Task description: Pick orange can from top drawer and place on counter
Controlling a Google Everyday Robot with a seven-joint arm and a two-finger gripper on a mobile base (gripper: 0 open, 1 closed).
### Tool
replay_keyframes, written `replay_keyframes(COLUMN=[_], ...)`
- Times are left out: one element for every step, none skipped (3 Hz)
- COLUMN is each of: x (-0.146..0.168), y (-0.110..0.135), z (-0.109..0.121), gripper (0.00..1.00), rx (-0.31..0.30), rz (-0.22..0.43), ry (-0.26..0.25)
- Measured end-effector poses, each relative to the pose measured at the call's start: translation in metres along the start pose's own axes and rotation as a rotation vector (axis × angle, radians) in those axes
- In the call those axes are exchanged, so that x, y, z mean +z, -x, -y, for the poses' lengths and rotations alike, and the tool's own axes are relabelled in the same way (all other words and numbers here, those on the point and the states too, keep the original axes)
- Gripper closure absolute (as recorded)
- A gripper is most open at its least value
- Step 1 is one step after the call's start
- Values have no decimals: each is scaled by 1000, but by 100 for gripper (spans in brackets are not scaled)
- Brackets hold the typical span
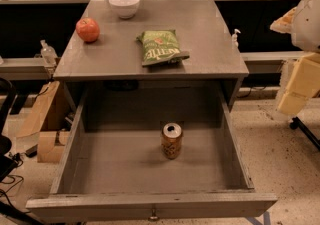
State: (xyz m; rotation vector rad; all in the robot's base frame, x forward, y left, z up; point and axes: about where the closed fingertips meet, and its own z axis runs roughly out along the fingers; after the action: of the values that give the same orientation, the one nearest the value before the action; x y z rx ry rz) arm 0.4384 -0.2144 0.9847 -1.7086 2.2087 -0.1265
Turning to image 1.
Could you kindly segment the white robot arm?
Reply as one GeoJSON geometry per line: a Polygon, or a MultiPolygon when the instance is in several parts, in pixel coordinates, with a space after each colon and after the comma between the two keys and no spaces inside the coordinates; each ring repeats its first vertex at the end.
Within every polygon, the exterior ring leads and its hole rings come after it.
{"type": "Polygon", "coordinates": [[[292,44],[304,52],[293,63],[290,76],[282,73],[277,103],[279,112],[295,116],[320,92],[320,0],[301,0],[270,29],[290,34],[292,44]]]}

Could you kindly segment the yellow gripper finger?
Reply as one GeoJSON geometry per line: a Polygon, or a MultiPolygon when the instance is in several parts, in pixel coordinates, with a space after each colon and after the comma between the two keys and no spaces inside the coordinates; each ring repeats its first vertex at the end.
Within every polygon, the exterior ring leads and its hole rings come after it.
{"type": "Polygon", "coordinates": [[[282,17],[273,21],[272,24],[270,25],[270,29],[278,33],[290,34],[295,11],[296,11],[296,8],[292,8],[287,13],[285,13],[282,17]]]}
{"type": "Polygon", "coordinates": [[[308,52],[293,63],[293,70],[279,99],[277,110],[297,115],[320,92],[320,54],[308,52]]]}

